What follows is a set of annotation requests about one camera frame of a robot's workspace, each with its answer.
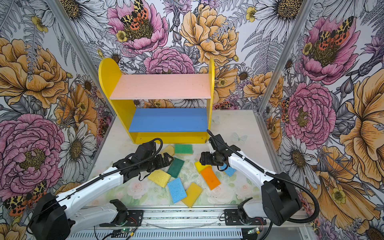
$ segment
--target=white butterfly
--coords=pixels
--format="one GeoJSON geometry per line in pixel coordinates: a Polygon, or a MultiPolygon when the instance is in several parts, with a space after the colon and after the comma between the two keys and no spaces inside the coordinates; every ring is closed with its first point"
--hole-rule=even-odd
{"type": "Polygon", "coordinates": [[[220,124],[220,122],[218,121],[218,116],[212,118],[212,122],[216,123],[217,125],[220,124]]]}
{"type": "Polygon", "coordinates": [[[237,133],[232,133],[232,141],[238,145],[244,145],[245,144],[245,141],[247,140],[248,136],[247,135],[244,135],[242,137],[239,137],[239,135],[237,135],[237,133]]]}

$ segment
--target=wooden shelf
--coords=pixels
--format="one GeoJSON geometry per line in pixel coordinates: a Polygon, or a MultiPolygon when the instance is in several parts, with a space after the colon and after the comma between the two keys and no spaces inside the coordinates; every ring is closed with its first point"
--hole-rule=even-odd
{"type": "Polygon", "coordinates": [[[110,99],[208,99],[208,74],[122,75],[110,99]]]}
{"type": "Polygon", "coordinates": [[[101,89],[132,142],[203,144],[211,127],[215,63],[207,74],[122,75],[111,58],[99,66],[101,89]],[[207,108],[137,108],[134,99],[207,99],[207,108]]]}
{"type": "Polygon", "coordinates": [[[205,108],[138,108],[129,132],[205,132],[205,108]]]}

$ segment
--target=floral tablecloth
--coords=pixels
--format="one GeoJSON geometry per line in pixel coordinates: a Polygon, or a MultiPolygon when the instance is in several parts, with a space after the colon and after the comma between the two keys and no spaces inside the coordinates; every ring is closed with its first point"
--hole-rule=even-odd
{"type": "MultiPolygon", "coordinates": [[[[211,131],[214,134],[220,133],[229,145],[237,145],[248,156],[257,156],[257,162],[266,168],[273,169],[264,143],[260,141],[260,137],[257,137],[260,136],[260,132],[252,111],[214,111],[211,131]]],[[[135,152],[136,148],[137,145],[131,142],[120,121],[115,120],[90,176],[94,177],[102,173],[113,162],[135,152]]],[[[179,174],[184,188],[187,189],[192,182],[203,188],[195,205],[237,205],[249,197],[261,198],[258,187],[243,174],[236,171],[229,177],[226,173],[218,171],[216,167],[213,167],[213,171],[221,184],[210,191],[194,166],[194,162],[199,160],[201,152],[209,150],[208,146],[193,144],[193,149],[194,154],[191,156],[175,155],[174,157],[185,161],[179,174]]],[[[137,177],[104,193],[90,205],[102,205],[112,199],[119,199],[126,206],[174,205],[168,187],[162,188],[148,179],[139,181],[137,177]]],[[[178,202],[176,205],[185,206],[182,202],[178,202]]]]}

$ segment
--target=dark green sponge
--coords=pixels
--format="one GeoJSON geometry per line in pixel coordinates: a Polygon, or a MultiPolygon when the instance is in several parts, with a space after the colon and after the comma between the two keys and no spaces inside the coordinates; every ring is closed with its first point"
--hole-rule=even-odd
{"type": "Polygon", "coordinates": [[[171,175],[174,178],[177,178],[181,168],[183,167],[184,161],[178,158],[174,158],[171,165],[169,166],[169,169],[167,173],[171,175]]]}
{"type": "Polygon", "coordinates": [[[175,144],[175,154],[178,155],[192,155],[192,144],[175,144]]]}

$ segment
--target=sponge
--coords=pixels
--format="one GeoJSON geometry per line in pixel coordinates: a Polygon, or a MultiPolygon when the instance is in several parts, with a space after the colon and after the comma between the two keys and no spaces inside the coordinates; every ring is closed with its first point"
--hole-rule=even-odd
{"type": "Polygon", "coordinates": [[[200,173],[201,176],[203,176],[210,190],[213,190],[215,187],[221,184],[221,182],[217,179],[215,173],[213,172],[212,167],[207,167],[200,173]]]}
{"type": "Polygon", "coordinates": [[[192,155],[192,144],[175,144],[175,154],[179,155],[192,155]]]}
{"type": "MultiPolygon", "coordinates": [[[[223,170],[224,168],[226,168],[227,165],[224,164],[224,166],[221,166],[220,167],[220,170],[223,170]]],[[[224,171],[228,176],[232,176],[235,172],[236,172],[236,169],[233,169],[231,167],[228,167],[225,171],[224,171]]]]}
{"type": "Polygon", "coordinates": [[[179,177],[169,182],[168,187],[174,204],[187,197],[187,193],[179,177]]]}
{"type": "Polygon", "coordinates": [[[180,173],[181,168],[183,167],[184,161],[178,158],[174,158],[169,169],[167,171],[172,177],[177,178],[180,173]]]}
{"type": "Polygon", "coordinates": [[[148,179],[151,180],[152,182],[156,183],[157,185],[159,185],[160,187],[166,187],[169,179],[170,179],[170,175],[166,172],[164,172],[163,170],[155,170],[153,171],[149,176],[148,176],[148,179]]]}
{"type": "Polygon", "coordinates": [[[159,154],[164,154],[165,152],[168,153],[170,156],[173,156],[175,155],[175,148],[172,145],[168,145],[167,147],[162,149],[159,154]]]}
{"type": "Polygon", "coordinates": [[[200,162],[195,162],[195,166],[197,171],[200,173],[202,170],[206,169],[207,167],[211,167],[211,165],[201,165],[200,162]]]}
{"type": "Polygon", "coordinates": [[[197,198],[200,196],[202,191],[203,189],[193,182],[186,190],[187,197],[181,201],[188,207],[192,207],[192,205],[196,202],[197,198]]]}

